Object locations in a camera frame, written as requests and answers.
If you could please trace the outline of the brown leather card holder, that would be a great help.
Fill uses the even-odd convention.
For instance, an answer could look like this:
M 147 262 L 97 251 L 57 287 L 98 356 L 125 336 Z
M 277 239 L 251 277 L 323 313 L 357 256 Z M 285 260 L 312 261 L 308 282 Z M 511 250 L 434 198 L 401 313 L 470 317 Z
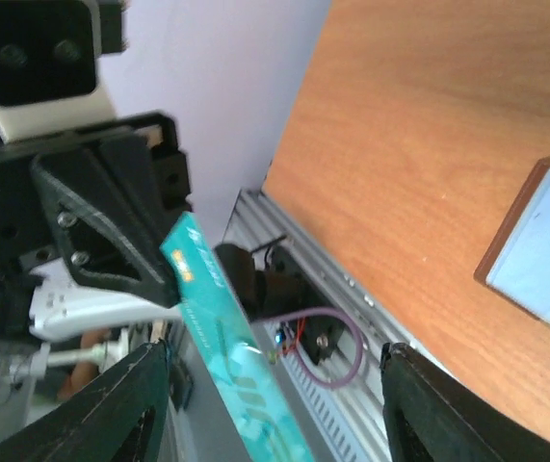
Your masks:
M 474 279 L 550 325 L 550 157 L 531 170 Z

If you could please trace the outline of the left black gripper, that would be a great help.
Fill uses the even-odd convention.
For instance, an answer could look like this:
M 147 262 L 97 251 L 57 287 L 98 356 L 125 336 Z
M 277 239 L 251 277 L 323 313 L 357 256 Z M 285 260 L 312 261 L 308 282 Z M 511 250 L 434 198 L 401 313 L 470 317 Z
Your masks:
M 169 308 L 179 294 L 160 245 L 193 210 L 190 193 L 176 122 L 163 113 L 0 142 L 0 270 L 58 257 L 54 239 L 79 285 Z

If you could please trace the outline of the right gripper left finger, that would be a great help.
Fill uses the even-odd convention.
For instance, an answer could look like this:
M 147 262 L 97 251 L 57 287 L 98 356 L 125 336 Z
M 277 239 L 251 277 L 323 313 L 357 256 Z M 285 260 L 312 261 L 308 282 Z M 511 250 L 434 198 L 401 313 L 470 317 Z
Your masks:
M 56 410 L 0 442 L 0 461 L 155 461 L 169 402 L 169 349 L 143 344 Z

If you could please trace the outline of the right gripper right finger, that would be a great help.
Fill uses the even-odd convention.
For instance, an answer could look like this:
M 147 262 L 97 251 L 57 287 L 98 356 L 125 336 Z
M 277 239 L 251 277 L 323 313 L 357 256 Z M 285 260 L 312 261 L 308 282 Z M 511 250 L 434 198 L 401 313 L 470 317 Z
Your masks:
M 380 377 L 394 461 L 550 461 L 550 442 L 408 344 L 383 346 Z

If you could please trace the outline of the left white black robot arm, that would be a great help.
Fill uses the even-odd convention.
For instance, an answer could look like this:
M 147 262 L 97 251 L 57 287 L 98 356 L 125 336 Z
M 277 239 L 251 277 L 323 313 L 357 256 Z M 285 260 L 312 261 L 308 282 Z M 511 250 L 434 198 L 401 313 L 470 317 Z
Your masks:
M 161 113 L 0 143 L 0 334 L 56 342 L 170 318 L 161 245 L 190 192 Z

